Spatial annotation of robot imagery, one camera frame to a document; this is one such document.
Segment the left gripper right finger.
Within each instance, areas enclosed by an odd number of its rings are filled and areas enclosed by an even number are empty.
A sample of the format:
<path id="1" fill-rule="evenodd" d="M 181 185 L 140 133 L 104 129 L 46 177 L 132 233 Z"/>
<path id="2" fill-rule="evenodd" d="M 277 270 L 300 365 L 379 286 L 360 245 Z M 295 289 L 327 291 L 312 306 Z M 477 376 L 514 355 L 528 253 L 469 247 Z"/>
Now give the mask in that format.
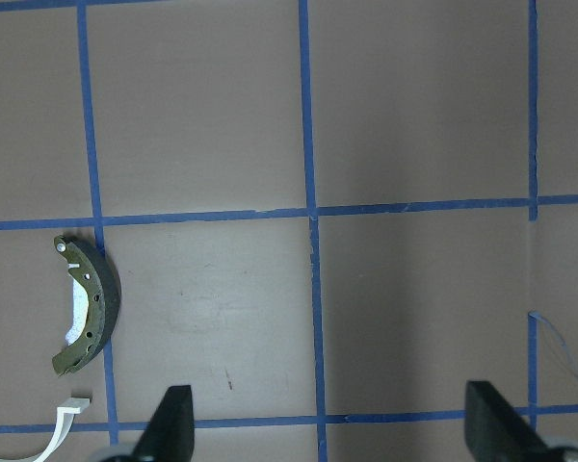
<path id="1" fill-rule="evenodd" d="M 489 381 L 465 385 L 464 441 L 475 461 L 558 461 Z"/>

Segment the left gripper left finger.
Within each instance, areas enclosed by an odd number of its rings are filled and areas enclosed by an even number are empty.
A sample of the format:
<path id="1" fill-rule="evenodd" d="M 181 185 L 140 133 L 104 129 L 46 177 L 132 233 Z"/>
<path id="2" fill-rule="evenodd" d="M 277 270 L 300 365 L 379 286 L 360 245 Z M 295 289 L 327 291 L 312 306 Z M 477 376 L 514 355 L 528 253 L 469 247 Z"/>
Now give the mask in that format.
<path id="1" fill-rule="evenodd" d="M 194 450 L 192 387 L 170 386 L 130 458 L 133 461 L 189 462 Z"/>

